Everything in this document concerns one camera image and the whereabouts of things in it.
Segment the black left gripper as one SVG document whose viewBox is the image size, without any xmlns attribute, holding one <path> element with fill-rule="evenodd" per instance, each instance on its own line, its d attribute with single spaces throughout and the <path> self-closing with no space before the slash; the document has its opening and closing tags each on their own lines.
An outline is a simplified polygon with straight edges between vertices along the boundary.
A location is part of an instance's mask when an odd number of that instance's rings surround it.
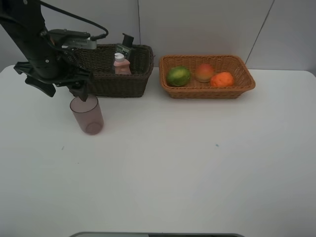
<svg viewBox="0 0 316 237">
<path fill-rule="evenodd" d="M 55 95 L 55 86 L 66 86 L 75 97 L 85 102 L 93 73 L 79 66 L 75 48 L 55 46 L 48 32 L 14 32 L 13 41 L 27 59 L 27 62 L 16 63 L 14 69 L 19 74 L 27 75 L 27 85 L 49 97 Z"/>
</svg>

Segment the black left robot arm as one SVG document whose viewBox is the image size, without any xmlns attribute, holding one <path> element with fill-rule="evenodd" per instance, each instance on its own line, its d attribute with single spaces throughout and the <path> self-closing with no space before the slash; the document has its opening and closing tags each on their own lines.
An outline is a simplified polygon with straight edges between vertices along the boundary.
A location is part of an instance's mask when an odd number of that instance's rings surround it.
<svg viewBox="0 0 316 237">
<path fill-rule="evenodd" d="M 66 86 L 74 96 L 87 100 L 87 85 L 92 74 L 75 64 L 70 50 L 54 42 L 45 26 L 40 3 L 2 0 L 0 24 L 27 59 L 14 66 L 18 74 L 27 76 L 27 85 L 49 97 L 54 96 L 56 87 Z"/>
</svg>

